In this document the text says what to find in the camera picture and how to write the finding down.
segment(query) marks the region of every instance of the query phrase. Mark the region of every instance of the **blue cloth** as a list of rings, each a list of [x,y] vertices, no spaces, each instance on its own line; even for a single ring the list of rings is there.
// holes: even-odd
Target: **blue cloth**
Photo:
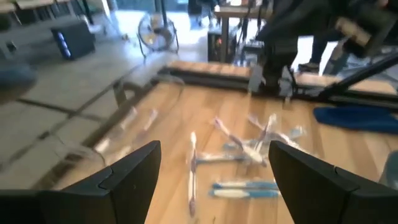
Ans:
[[[315,108],[313,114],[319,123],[341,128],[398,134],[398,119],[383,108],[343,106]]]

